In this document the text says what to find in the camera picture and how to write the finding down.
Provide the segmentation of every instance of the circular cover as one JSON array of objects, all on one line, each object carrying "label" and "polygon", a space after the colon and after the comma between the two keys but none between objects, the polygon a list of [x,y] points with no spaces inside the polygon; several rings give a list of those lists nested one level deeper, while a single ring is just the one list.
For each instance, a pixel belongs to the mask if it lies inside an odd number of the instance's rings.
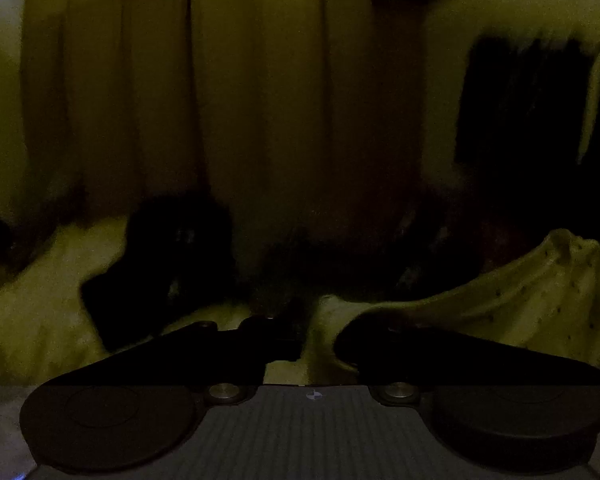
[{"label": "circular cover", "polygon": [[38,462],[99,473],[173,449],[196,419],[184,386],[43,385],[24,402],[20,429]]},{"label": "circular cover", "polygon": [[519,472],[586,462],[600,432],[600,386],[444,386],[432,409],[456,451]]}]

